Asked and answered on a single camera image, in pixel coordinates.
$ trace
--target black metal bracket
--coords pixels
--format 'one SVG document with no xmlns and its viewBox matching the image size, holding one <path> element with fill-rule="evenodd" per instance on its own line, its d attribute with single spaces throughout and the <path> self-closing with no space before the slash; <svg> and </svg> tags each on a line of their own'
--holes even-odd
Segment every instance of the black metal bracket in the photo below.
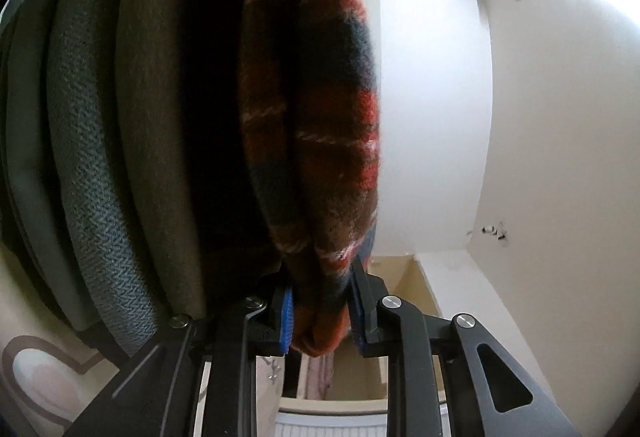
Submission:
<svg viewBox="0 0 640 437">
<path fill-rule="evenodd" d="M 360 354 L 389 356 L 388 437 L 442 435 L 438 356 L 453 437 L 580 437 L 520 364 L 470 314 L 424 315 L 353 263 L 351 327 Z"/>
<path fill-rule="evenodd" d="M 424 315 L 353 262 L 348 304 L 365 357 L 388 356 L 388 437 L 440 437 L 432 356 L 453 437 L 580 437 L 562 411 L 469 314 Z M 282 275 L 211 319 L 171 319 L 100 392 L 65 437 L 200 437 L 194 421 L 210 362 L 202 435 L 256 437 L 255 358 L 282 355 Z"/>
</svg>

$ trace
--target plaid scarf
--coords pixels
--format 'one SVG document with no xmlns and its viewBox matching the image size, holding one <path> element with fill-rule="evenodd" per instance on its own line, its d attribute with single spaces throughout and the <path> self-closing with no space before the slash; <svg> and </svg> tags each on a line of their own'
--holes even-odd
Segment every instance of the plaid scarf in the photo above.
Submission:
<svg viewBox="0 0 640 437">
<path fill-rule="evenodd" d="M 378 96 L 362 0 L 244 0 L 244 152 L 294 282 L 293 347 L 334 350 L 351 260 L 366 263 L 378 200 Z"/>
</svg>

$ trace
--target folded blanket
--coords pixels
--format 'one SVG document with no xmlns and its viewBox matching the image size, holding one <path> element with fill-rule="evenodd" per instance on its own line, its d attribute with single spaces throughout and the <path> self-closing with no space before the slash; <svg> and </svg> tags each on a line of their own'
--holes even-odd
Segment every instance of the folded blanket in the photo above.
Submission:
<svg viewBox="0 0 640 437">
<path fill-rule="evenodd" d="M 22 266 L 28 274 L 31 282 L 38 291 L 38 295 L 42 299 L 47 308 L 57 316 L 60 320 L 68 322 L 66 316 L 62 312 L 60 305 L 56 301 L 51 289 L 45 282 L 40 267 L 40 262 L 31 247 L 27 232 L 24 229 L 22 220 L 18 213 L 18 208 L 14 200 L 14 194 L 9 185 L 9 172 L 6 164 L 6 144 L 4 141 L 4 125 L 6 123 L 6 97 L 8 86 L 8 61 L 11 42 L 14 37 L 15 27 L 20 17 L 20 4 L 22 0 L 10 0 L 7 5 L 14 4 L 11 16 L 7 15 L 7 11 L 2 15 L 4 22 L 0 27 L 0 235 L 2 242 L 10 251 L 15 253 L 22 262 Z"/>
<path fill-rule="evenodd" d="M 254 190 L 296 287 L 294 346 L 328 353 L 348 325 L 350 263 L 377 204 L 378 97 L 363 1 L 244 0 L 239 102 Z"/>
<path fill-rule="evenodd" d="M 167 314 L 122 153 L 114 81 L 120 0 L 59 0 L 47 99 L 66 223 L 101 319 L 129 355 Z"/>
<path fill-rule="evenodd" d="M 120 0 L 116 38 L 118 122 L 136 209 L 170 305 L 194 318 L 205 314 L 191 200 L 199 191 L 190 189 L 187 155 L 193 148 L 185 147 L 183 129 L 195 128 L 199 119 L 191 113 L 190 101 L 203 105 L 200 96 L 217 92 L 224 78 L 220 70 L 211 70 L 216 63 L 201 59 L 197 49 L 203 38 L 229 49 L 224 33 L 212 24 L 218 19 L 233 21 L 227 13 L 207 10 L 211 1 Z M 201 63 L 194 63 L 194 58 Z M 204 124 L 220 120 L 217 109 L 207 109 L 209 115 L 201 118 Z M 208 141 L 189 133 L 187 140 L 189 145 Z M 209 180 L 202 186 L 216 184 Z M 222 213 L 217 204 L 208 206 L 211 213 Z"/>
<path fill-rule="evenodd" d="M 24 0 L 8 59 L 6 164 L 15 199 L 43 277 L 72 327 L 99 321 L 82 280 L 60 196 L 47 117 L 47 45 L 58 0 Z"/>
</svg>

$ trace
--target dark fabric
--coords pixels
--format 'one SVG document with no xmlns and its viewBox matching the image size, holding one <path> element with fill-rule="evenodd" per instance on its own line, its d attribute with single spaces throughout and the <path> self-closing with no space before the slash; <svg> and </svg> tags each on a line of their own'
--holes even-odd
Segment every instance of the dark fabric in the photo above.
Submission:
<svg viewBox="0 0 640 437">
<path fill-rule="evenodd" d="M 638 437 L 640 435 L 640 387 L 631 396 L 605 437 Z"/>
<path fill-rule="evenodd" d="M 9 423 L 4 420 L 0 413 L 0 437 L 16 437 L 14 429 L 9 426 Z"/>
<path fill-rule="evenodd" d="M 18 257 L 25 272 L 31 279 L 38 295 L 49 310 L 60 320 L 68 323 L 60 306 L 56 302 L 51 289 L 43 279 L 42 270 L 38 266 L 38 260 L 31 248 L 22 220 L 15 216 L 17 207 L 14 196 L 8 186 L 8 172 L 6 166 L 6 151 L 4 144 L 4 124 L 6 121 L 6 94 L 8 84 L 8 53 L 14 36 L 15 25 L 20 14 L 19 6 L 14 11 L 12 19 L 2 31 L 0 36 L 0 213 L 2 215 L 1 234 L 6 247 Z"/>
<path fill-rule="evenodd" d="M 207 60 L 197 54 L 203 67 L 192 58 L 192 45 L 203 46 L 202 29 L 211 34 L 207 46 L 213 40 L 232 48 L 225 33 L 210 26 L 218 10 L 207 4 L 216 6 L 216 1 L 121 0 L 116 40 L 118 120 L 136 209 L 170 305 L 196 318 L 205 314 L 205 298 L 182 125 L 200 117 L 187 115 L 183 122 L 182 104 L 193 110 L 190 98 L 212 92 L 212 85 L 217 86 L 213 92 L 229 91 L 228 84 L 220 83 L 232 74 L 230 69 L 210 70 L 215 54 L 207 52 Z M 229 18 L 220 14 L 220 19 Z M 202 120 L 223 120 L 215 107 L 208 106 L 207 112 Z M 203 185 L 217 186 L 214 182 Z M 221 214 L 217 204 L 209 207 Z"/>
<path fill-rule="evenodd" d="M 129 356 L 116 343 L 104 322 L 95 323 L 87 330 L 77 334 L 82 343 L 92 349 L 96 349 L 119 369 L 129 360 Z"/>
<path fill-rule="evenodd" d="M 135 353 L 167 315 L 122 153 L 114 83 L 120 0 L 59 0 L 47 61 L 53 154 L 66 223 L 94 304 Z"/>
<path fill-rule="evenodd" d="M 242 0 L 184 0 L 182 124 L 207 311 L 250 294 L 280 258 L 242 153 L 238 47 Z"/>
<path fill-rule="evenodd" d="M 16 11 L 20 9 L 22 2 L 24 0 L 9 0 L 2 12 L 2 18 L 0 19 L 0 34 L 7 26 L 7 24 L 11 21 L 11 18 L 14 17 Z"/>
<path fill-rule="evenodd" d="M 24 0 L 8 59 L 6 163 L 9 184 L 42 275 L 72 327 L 99 321 L 66 229 L 50 145 L 45 72 L 58 0 Z"/>
<path fill-rule="evenodd" d="M 38 437 L 4 383 L 0 382 L 0 436 Z"/>
<path fill-rule="evenodd" d="M 350 263 L 374 229 L 374 79 L 362 0 L 244 0 L 244 153 L 296 287 L 294 346 L 311 356 L 344 335 Z"/>
</svg>

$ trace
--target white wall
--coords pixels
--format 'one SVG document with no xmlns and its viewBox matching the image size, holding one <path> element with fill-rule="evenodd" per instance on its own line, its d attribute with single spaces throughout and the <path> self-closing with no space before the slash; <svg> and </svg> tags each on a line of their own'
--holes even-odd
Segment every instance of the white wall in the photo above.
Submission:
<svg viewBox="0 0 640 437">
<path fill-rule="evenodd" d="M 468 252 L 443 251 L 415 255 L 442 318 L 472 314 L 551 398 L 549 383 L 527 341 L 494 287 Z"/>
<path fill-rule="evenodd" d="M 491 122 L 477 0 L 380 0 L 382 168 L 377 255 L 462 249 Z"/>
<path fill-rule="evenodd" d="M 476 229 L 492 282 L 585 437 L 640 381 L 640 29 L 601 0 L 486 0 L 494 108 Z"/>
</svg>

